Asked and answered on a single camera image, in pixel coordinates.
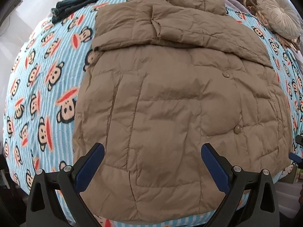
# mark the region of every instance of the snap button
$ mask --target snap button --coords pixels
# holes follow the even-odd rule
[[[234,127],[234,133],[235,134],[239,134],[241,132],[241,127],[239,125],[237,125],[236,127]]]
[[[227,72],[224,72],[223,76],[226,77],[226,78],[229,78],[229,74]]]

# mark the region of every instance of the beige pleated pillow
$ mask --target beige pleated pillow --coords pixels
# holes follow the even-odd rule
[[[272,29],[286,39],[296,39],[301,27],[289,0],[257,0],[261,13]]]

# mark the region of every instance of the tan rope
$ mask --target tan rope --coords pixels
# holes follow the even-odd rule
[[[300,37],[294,40],[289,40],[282,37],[281,35],[276,33],[274,29],[269,25],[268,20],[261,13],[261,8],[258,5],[256,5],[252,0],[244,0],[243,4],[252,15],[256,16],[260,20],[260,22],[276,36],[283,48],[292,48],[296,52],[300,50]]]

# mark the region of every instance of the jacket pocket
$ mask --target jacket pocket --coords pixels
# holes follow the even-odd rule
[[[123,74],[112,107],[107,136],[106,164],[126,170],[129,142],[145,76]]]

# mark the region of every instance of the white wall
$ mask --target white wall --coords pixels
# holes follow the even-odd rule
[[[9,75],[23,43],[38,22],[44,19],[58,0],[23,0],[23,3],[1,25],[0,35],[0,140],[2,117]]]

